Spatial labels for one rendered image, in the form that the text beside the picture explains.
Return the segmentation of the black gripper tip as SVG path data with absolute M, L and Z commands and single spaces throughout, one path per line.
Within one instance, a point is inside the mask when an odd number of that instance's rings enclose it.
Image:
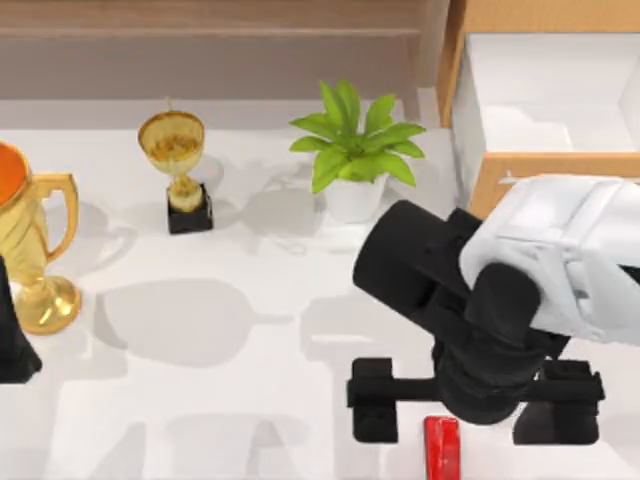
M 7 269 L 0 255 L 0 385 L 25 384 L 42 367 L 39 355 L 19 325 Z

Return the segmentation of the large gold trophy orange inside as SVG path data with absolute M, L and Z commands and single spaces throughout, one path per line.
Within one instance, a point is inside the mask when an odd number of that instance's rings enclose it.
M 58 246 L 50 248 L 42 201 L 59 191 L 67 226 Z M 78 287 L 46 267 L 71 245 L 79 220 L 79 198 L 70 173 L 34 174 L 27 157 L 0 142 L 0 256 L 9 279 L 21 286 L 14 306 L 23 330 L 35 335 L 57 333 L 77 317 L 82 297 Z

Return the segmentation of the wooden shelf unit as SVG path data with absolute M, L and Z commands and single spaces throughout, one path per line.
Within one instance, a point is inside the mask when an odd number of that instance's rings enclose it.
M 430 86 L 449 0 L 0 0 L 0 98 L 306 99 Z

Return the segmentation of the red block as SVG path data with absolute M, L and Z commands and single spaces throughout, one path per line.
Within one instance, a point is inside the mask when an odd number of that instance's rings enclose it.
M 427 416 L 424 420 L 426 480 L 461 480 L 458 420 Z

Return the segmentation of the pale wooden drawer front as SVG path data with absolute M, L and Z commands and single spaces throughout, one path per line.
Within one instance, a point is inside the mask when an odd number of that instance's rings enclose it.
M 486 218 L 519 180 L 539 174 L 608 175 L 640 183 L 640 152 L 489 152 L 468 210 Z

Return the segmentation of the open wooden drawer white inside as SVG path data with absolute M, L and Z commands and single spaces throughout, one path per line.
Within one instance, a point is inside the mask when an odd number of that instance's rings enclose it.
M 640 0 L 450 0 L 436 93 L 466 209 L 489 152 L 640 152 Z

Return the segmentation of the small gold trophy black base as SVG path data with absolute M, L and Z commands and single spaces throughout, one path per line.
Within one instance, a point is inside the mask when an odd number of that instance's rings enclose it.
M 213 229 L 212 202 L 204 183 L 190 172 L 202 159 L 205 126 L 194 114 L 167 109 L 139 128 L 138 145 L 152 166 L 170 178 L 166 188 L 167 226 L 171 235 Z

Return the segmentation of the green plant in white pot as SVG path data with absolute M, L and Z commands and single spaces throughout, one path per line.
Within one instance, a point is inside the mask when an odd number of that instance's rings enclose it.
M 390 177 L 409 187 L 416 185 L 408 161 L 426 158 L 414 141 L 426 128 L 393 120 L 394 94 L 376 98 L 364 110 L 349 81 L 336 85 L 321 81 L 319 88 L 323 110 L 290 122 L 306 134 L 289 150 L 314 155 L 311 192 L 324 196 L 335 219 L 365 222 L 375 215 Z

